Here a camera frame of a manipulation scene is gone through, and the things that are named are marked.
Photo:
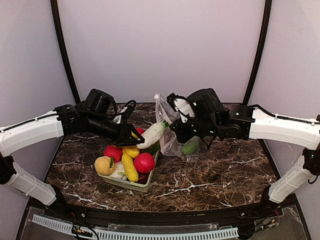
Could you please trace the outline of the white toy bitter gourd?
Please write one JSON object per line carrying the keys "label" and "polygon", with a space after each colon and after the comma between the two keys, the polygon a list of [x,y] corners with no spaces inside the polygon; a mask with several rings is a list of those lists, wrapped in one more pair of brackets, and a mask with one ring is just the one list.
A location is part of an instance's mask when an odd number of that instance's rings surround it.
{"label": "white toy bitter gourd", "polygon": [[163,136],[166,127],[169,124],[165,120],[152,124],[143,134],[143,143],[139,143],[136,147],[140,150],[147,149],[155,144]]}

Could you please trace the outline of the red toy apple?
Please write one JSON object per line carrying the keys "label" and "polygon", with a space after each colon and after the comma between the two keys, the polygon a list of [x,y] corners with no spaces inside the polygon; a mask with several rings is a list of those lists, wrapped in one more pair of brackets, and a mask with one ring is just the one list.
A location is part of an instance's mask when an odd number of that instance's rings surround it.
{"label": "red toy apple", "polygon": [[136,170],[141,174],[151,172],[155,166],[155,159],[150,153],[141,153],[134,159],[134,166]]}

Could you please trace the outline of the clear dotted zip bag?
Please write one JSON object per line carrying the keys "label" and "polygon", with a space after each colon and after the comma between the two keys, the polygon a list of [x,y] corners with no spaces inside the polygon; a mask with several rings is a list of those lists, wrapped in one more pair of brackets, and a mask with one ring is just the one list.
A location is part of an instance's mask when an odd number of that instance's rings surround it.
{"label": "clear dotted zip bag", "polygon": [[185,143],[179,143],[175,133],[169,128],[169,125],[172,124],[174,120],[181,119],[180,114],[175,112],[159,93],[155,94],[154,99],[156,121],[168,122],[168,126],[165,128],[163,136],[159,140],[161,153],[168,157],[179,157],[187,163],[197,162],[200,159],[200,139],[198,137],[191,138],[198,139],[199,148],[196,152],[191,155],[182,154],[182,147]]}

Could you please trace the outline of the green toy bitter gourd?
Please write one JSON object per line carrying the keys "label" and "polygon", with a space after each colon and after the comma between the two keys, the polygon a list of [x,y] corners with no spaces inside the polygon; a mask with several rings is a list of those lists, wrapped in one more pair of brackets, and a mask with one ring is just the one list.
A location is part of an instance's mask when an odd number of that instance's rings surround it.
{"label": "green toy bitter gourd", "polygon": [[191,139],[187,143],[185,143],[182,147],[182,154],[183,155],[192,155],[199,149],[199,141],[198,139]]}

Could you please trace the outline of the tan toy potato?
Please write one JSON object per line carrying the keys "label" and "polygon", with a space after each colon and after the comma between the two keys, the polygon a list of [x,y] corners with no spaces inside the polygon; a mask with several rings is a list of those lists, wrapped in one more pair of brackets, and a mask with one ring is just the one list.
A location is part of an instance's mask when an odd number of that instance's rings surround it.
{"label": "tan toy potato", "polygon": [[111,175],[116,169],[114,158],[108,156],[97,158],[94,162],[94,167],[96,172],[103,176]]}

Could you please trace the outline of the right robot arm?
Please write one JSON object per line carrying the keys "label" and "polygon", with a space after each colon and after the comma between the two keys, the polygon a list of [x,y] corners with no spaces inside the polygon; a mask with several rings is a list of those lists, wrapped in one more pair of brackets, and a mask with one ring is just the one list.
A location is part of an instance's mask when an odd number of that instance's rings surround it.
{"label": "right robot arm", "polygon": [[170,107],[180,118],[170,124],[179,143],[193,137],[203,139],[272,140],[302,146],[297,162],[284,176],[267,187],[264,203],[275,205],[303,183],[320,175],[320,119],[278,115],[260,105],[232,105],[226,109],[212,88],[200,89],[188,97],[171,93]]}

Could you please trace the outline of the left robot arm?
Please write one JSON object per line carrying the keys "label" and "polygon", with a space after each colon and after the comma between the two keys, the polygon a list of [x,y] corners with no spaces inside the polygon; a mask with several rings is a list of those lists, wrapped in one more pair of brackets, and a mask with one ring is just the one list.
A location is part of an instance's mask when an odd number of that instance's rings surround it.
{"label": "left robot arm", "polygon": [[145,139],[128,123],[136,107],[130,100],[124,110],[108,113],[115,107],[114,97],[98,89],[91,89],[86,99],[76,105],[56,107],[41,116],[0,129],[0,183],[15,188],[26,196],[52,205],[60,197],[50,184],[24,170],[12,154],[24,148],[76,133],[91,133],[104,137],[116,147],[131,147]]}

